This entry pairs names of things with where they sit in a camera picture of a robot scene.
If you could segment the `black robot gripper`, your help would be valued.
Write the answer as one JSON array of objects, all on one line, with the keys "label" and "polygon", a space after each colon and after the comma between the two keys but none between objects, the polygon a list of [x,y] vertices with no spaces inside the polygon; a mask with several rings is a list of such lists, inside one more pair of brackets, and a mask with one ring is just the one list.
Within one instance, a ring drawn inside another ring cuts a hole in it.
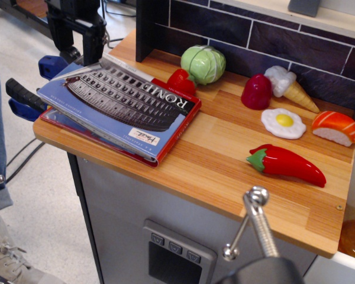
[{"label": "black robot gripper", "polygon": [[52,39],[59,51],[74,44],[73,31],[83,34],[83,64],[97,63],[103,54],[106,22],[99,15],[100,1],[45,1]]}]

